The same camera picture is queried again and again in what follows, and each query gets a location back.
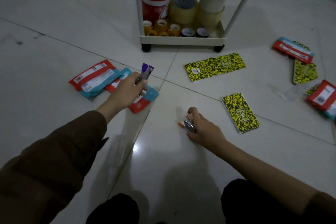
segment brown sleeve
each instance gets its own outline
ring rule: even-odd
[[[49,223],[82,188],[103,146],[106,120],[90,111],[38,140],[0,169],[0,223]]]
[[[336,199],[324,192],[316,193],[303,217],[308,223],[336,223]]]

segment tile floor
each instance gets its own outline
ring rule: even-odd
[[[224,26],[239,1],[226,1]],[[0,165],[102,103],[107,92],[84,99],[67,81],[108,58],[118,69],[153,65],[149,85],[160,96],[143,112],[124,110],[109,124],[112,140],[54,224],[85,223],[98,204],[119,192],[137,201],[141,223],[223,223],[221,191],[241,176],[193,145],[177,126],[190,106],[238,147],[336,197],[334,125],[302,99],[284,102],[276,96],[275,89],[292,86],[292,64],[270,50],[280,36],[302,42],[315,52],[320,77],[336,83],[335,7],[327,0],[249,0],[221,53],[238,52],[247,67],[192,83],[183,65],[219,54],[175,46],[142,53],[135,0],[0,0]],[[259,129],[236,132],[219,101],[236,92],[257,115]],[[137,151],[128,156],[134,142]],[[124,154],[117,150],[121,144]]]

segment rolling cart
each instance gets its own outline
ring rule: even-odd
[[[223,29],[222,22],[217,25],[216,30],[208,38],[199,37],[159,37],[159,36],[145,36],[144,21],[142,17],[142,1],[136,0],[136,8],[139,23],[139,36],[141,49],[143,52],[149,52],[152,44],[165,44],[165,45],[181,45],[181,46],[213,46],[215,52],[221,52],[224,48],[226,36],[232,28],[234,22],[238,18],[240,12],[244,8],[248,0],[241,0],[236,11],[234,12],[226,29]]]

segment rolled-up sleeve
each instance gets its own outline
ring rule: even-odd
[[[0,223],[49,223],[82,188],[106,120],[89,111],[27,147],[0,170]]]

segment caster wheel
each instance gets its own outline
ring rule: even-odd
[[[151,44],[141,44],[141,50],[143,52],[150,52],[152,49],[152,45]]]
[[[217,45],[213,48],[213,51],[219,53],[223,50],[223,48],[224,48],[224,44],[223,45]]]

